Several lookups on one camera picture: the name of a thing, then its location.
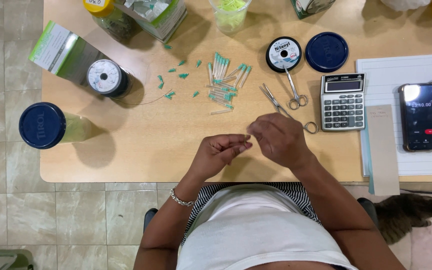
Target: cat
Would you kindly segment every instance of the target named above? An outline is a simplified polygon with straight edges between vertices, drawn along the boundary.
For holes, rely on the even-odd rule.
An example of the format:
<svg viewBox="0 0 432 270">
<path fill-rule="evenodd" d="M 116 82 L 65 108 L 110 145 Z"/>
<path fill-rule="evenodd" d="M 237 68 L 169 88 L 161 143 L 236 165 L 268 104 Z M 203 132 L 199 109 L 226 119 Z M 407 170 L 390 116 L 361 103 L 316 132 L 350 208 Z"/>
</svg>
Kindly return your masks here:
<svg viewBox="0 0 432 270">
<path fill-rule="evenodd" d="M 374 204 L 379 231 L 388 245 L 401 240 L 413 227 L 427 227 L 432 223 L 432 197 L 414 193 L 393 195 Z"/>
</svg>

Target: surgical scissors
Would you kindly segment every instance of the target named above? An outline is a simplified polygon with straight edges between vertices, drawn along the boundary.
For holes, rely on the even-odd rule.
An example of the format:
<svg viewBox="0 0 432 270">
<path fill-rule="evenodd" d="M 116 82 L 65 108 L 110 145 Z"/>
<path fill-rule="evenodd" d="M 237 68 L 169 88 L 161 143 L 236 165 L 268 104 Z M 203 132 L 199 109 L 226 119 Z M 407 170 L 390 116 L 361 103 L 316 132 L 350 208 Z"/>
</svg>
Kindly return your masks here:
<svg viewBox="0 0 432 270">
<path fill-rule="evenodd" d="M 278 112 L 278 113 L 281 113 L 279 110 L 282 110 L 288 117 L 290 117 L 290 118 L 292 118 L 293 120 L 295 120 L 292 116 L 291 116 L 291 114 L 289 114 L 283 107 L 281 107 L 281 105 L 279 105 L 279 102 L 275 99 L 275 97 L 273 96 L 273 94 L 271 94 L 271 91 L 269 91 L 269 88 L 266 86 L 266 84 L 262 84 L 262 86 L 264 86 L 264 88 L 266 89 L 266 91 L 260 86 L 259 87 L 259 89 L 261 89 L 261 91 L 268 97 L 268 99 L 271 101 L 271 102 L 273 102 L 273 106 L 274 106 L 274 108 L 276 109 L 276 112 Z M 315 126 L 316 127 L 316 131 L 311 131 L 311 130 L 309 130 L 309 128 L 308 128 L 308 125 L 309 124 L 311 124 L 311 125 L 313 125 L 313 126 Z M 319 127 L 318 127 L 318 125 L 316 125 L 316 123 L 315 122 L 311 122 L 311 121 L 309 121 L 309 122 L 307 122 L 306 123 L 306 125 L 304 125 L 303 126 L 303 128 L 307 131 L 307 132 L 309 132 L 309 133 L 311 133 L 311 134 L 316 134 L 316 133 L 318 133 L 318 131 L 319 131 Z"/>
<path fill-rule="evenodd" d="M 289 84 L 291 85 L 291 90 L 293 90 L 293 94 L 294 94 L 294 98 L 290 99 L 287 103 L 288 107 L 291 110 L 297 110 L 300 106 L 301 107 L 306 106 L 308 104 L 308 96 L 307 95 L 298 95 L 298 93 L 296 92 L 296 88 L 294 87 L 293 80 L 291 79 L 290 72 L 288 71 L 286 66 L 283 66 L 283 67 L 284 67 L 284 70 L 286 71 L 287 79 L 289 80 Z M 293 104 L 294 102 L 297 103 L 297 106 L 291 107 L 291 104 Z"/>
</svg>

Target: phone screen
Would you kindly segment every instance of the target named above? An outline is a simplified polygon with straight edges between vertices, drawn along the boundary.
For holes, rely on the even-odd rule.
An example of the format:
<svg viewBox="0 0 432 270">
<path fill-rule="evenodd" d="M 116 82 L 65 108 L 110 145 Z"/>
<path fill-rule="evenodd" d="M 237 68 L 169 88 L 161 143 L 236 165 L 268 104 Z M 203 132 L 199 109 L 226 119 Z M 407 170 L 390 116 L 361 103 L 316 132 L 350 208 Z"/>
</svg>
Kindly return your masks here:
<svg viewBox="0 0 432 270">
<path fill-rule="evenodd" d="M 406 136 L 411 150 L 432 149 L 432 84 L 404 88 Z"/>
</svg>

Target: hand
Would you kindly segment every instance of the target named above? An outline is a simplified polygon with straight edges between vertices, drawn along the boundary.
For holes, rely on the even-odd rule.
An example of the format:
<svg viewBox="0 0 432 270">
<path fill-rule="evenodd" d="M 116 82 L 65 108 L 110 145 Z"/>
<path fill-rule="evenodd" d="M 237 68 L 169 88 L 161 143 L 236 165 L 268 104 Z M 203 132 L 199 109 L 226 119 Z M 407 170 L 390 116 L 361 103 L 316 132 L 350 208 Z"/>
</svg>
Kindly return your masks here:
<svg viewBox="0 0 432 270">
<path fill-rule="evenodd" d="M 243 134 L 222 134 L 206 137 L 201 141 L 188 175 L 202 182 L 217 175 L 224 166 L 253 146 L 246 142 L 251 136 Z"/>
<path fill-rule="evenodd" d="M 261 115 L 247 130 L 265 157 L 290 170 L 303 168 L 314 157 L 304 140 L 303 125 L 279 113 Z"/>
</svg>

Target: white device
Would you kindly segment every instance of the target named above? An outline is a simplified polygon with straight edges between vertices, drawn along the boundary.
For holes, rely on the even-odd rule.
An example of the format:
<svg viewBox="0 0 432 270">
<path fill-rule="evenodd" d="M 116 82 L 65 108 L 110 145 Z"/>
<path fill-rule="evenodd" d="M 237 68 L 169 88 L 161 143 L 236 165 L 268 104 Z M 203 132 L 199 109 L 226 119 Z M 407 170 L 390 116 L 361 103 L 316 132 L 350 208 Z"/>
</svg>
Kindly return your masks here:
<svg viewBox="0 0 432 270">
<path fill-rule="evenodd" d="M 321 128 L 350 131 L 365 128 L 364 82 L 366 73 L 321 77 Z"/>
</svg>

